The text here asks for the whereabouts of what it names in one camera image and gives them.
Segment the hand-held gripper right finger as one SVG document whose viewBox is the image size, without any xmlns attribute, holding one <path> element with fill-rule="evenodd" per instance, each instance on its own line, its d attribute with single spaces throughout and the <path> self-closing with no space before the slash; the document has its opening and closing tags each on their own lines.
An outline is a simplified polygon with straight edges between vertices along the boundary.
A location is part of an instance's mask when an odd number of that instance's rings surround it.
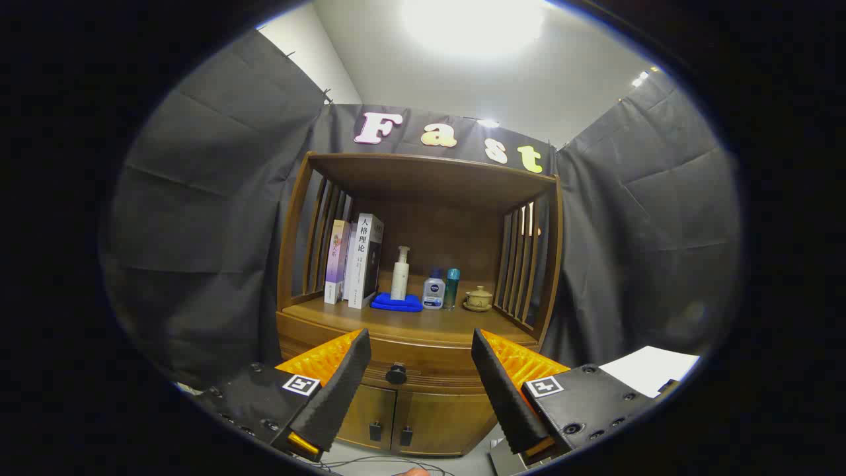
<svg viewBox="0 0 846 476">
<path fill-rule="evenodd" d="M 668 379 L 651 397 L 597 365 L 568 368 L 479 328 L 471 356 L 510 451 L 526 464 L 619 433 L 679 386 Z"/>
</svg>

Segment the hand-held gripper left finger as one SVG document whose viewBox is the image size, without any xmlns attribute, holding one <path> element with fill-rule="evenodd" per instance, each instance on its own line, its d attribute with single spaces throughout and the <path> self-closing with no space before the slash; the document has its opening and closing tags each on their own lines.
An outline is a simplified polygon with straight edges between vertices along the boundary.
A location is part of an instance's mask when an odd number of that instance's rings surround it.
<svg viewBox="0 0 846 476">
<path fill-rule="evenodd" d="M 368 329 L 275 367 L 254 362 L 194 398 L 263 446 L 317 463 L 330 450 L 371 361 Z"/>
</svg>

